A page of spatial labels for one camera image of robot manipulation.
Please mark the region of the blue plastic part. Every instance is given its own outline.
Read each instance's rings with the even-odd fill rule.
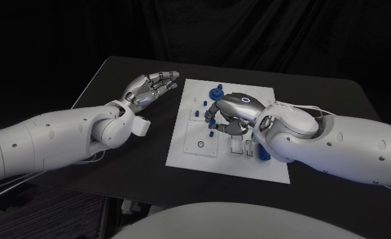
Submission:
[[[264,149],[261,144],[258,144],[258,152],[260,152],[260,159],[262,161],[268,161],[270,160],[270,154],[267,153],[267,150]]]
[[[212,129],[212,125],[216,123],[215,119],[211,119],[208,128]]]
[[[209,91],[209,97],[213,101],[216,101],[218,99],[221,99],[224,96],[224,91],[222,89],[219,88],[213,88],[211,91]]]

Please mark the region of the white panel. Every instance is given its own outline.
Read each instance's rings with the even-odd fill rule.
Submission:
[[[208,129],[208,124],[203,122],[203,116],[205,110],[209,109],[213,103],[213,100],[209,98],[209,91],[218,87],[218,84],[222,84],[225,94],[232,92],[248,93],[265,106],[274,102],[273,88],[186,79],[166,166],[288,184],[287,164],[274,158],[270,161],[260,160],[255,143],[252,143],[251,148],[247,147],[247,140],[251,140],[252,129],[242,136],[239,144],[244,154],[234,154],[231,152],[231,136],[228,134],[213,131],[213,137],[209,137],[211,130]],[[198,119],[195,119],[196,112],[193,110],[199,110]],[[226,124],[221,114],[216,115],[216,122]],[[198,129],[193,132],[190,131],[190,136],[187,136],[187,125],[195,125]],[[216,142],[216,156],[211,155],[213,149],[205,149],[200,152],[198,147],[190,148],[196,154],[185,153],[186,148],[189,151],[187,145],[198,146],[196,140],[200,138],[206,141],[208,146],[212,146],[209,141]],[[252,157],[247,157],[247,152],[251,150]]]

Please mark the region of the white pegboard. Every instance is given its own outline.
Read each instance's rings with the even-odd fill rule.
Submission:
[[[265,106],[274,102],[273,88],[186,79],[166,166],[288,184],[287,164],[274,158],[261,161],[257,144],[247,144],[247,140],[251,140],[251,131],[242,137],[234,137],[242,139],[235,141],[234,150],[239,151],[241,148],[244,154],[232,153],[232,139],[228,134],[213,131],[213,137],[209,137],[212,130],[208,129],[203,117],[205,110],[213,103],[209,91],[218,84],[222,84],[225,94],[245,93]],[[216,115],[216,122],[226,123],[221,114]],[[198,146],[199,141],[205,144],[203,148]]]

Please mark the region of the robotic hand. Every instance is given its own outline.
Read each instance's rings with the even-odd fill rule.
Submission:
[[[0,179],[53,170],[144,136],[150,121],[136,114],[176,88],[176,71],[141,75],[120,101],[42,114],[0,130]]]
[[[242,135],[252,127],[252,141],[278,161],[299,160],[348,180],[391,185],[389,125],[333,114],[313,118],[296,107],[322,111],[277,101],[264,107],[251,96],[232,93],[215,101],[205,121],[219,111],[229,125],[213,124],[212,128]]]

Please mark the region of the white round object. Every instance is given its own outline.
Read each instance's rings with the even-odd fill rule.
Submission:
[[[172,208],[127,226],[112,239],[288,238],[362,239],[293,212],[242,203],[196,203]]]

